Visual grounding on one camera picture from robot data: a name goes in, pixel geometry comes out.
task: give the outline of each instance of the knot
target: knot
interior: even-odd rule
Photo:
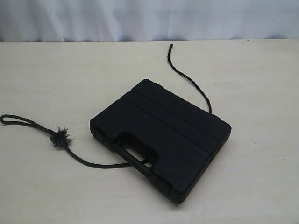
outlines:
[[[69,139],[68,137],[68,128],[64,127],[63,129],[61,129],[60,127],[58,127],[58,131],[55,134],[51,135],[50,139],[53,142],[54,147],[63,148],[68,147],[71,143],[71,139]]]

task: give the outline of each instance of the black plastic case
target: black plastic case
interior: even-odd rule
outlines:
[[[145,79],[90,121],[93,136],[182,203],[231,126]],[[149,159],[148,167],[126,149]]]

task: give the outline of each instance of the white backdrop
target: white backdrop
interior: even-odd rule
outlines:
[[[299,38],[299,0],[0,0],[0,41]]]

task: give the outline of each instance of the white table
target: white table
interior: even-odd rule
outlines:
[[[89,120],[144,78],[207,109],[169,42],[0,43],[0,114],[67,126],[88,161],[120,162]],[[299,223],[299,40],[174,42],[172,61],[232,134],[180,206],[134,168],[94,169],[0,125],[1,224]]]

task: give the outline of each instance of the black string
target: black string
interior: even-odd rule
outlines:
[[[208,97],[205,95],[205,93],[199,88],[199,86],[190,78],[188,77],[187,75],[185,75],[183,72],[177,70],[173,64],[171,63],[170,61],[170,52],[171,52],[171,48],[173,47],[173,44],[170,44],[169,45],[169,49],[168,49],[168,56],[167,56],[167,59],[168,59],[168,63],[170,65],[170,67],[176,72],[178,73],[179,75],[181,75],[182,77],[188,79],[194,86],[195,88],[201,93],[201,95],[205,98],[206,100],[206,103],[209,107],[209,113],[212,113],[212,106],[211,106],[211,103],[210,103],[210,100],[208,99]]]
[[[24,122],[21,121],[5,121],[4,118],[13,118],[13,119],[18,119],[18,120],[22,120]],[[41,125],[39,125],[38,123],[23,118],[23,117],[19,117],[16,115],[10,115],[10,114],[4,114],[0,117],[0,122],[4,125],[22,125],[22,126],[27,126],[27,127],[33,127],[36,129],[39,129],[43,132],[48,133],[49,135],[51,135],[50,139],[53,142],[55,147],[59,147],[59,148],[64,148],[68,154],[73,157],[75,160],[77,160],[78,162],[89,166],[89,167],[93,167],[93,168],[100,168],[100,169],[113,169],[113,168],[122,168],[122,167],[130,167],[131,165],[129,163],[119,163],[119,164],[111,164],[111,165],[102,165],[102,164],[96,164],[96,163],[92,163],[92,162],[88,162],[85,161],[83,159],[81,159],[79,156],[77,156],[76,154],[74,154],[70,148],[69,148],[69,144],[71,143],[71,139],[69,139],[69,134],[68,134],[68,129],[67,128],[59,128],[58,127],[58,131],[54,132],[48,128],[45,128]],[[141,161],[143,164],[148,163],[149,161],[147,159]]]

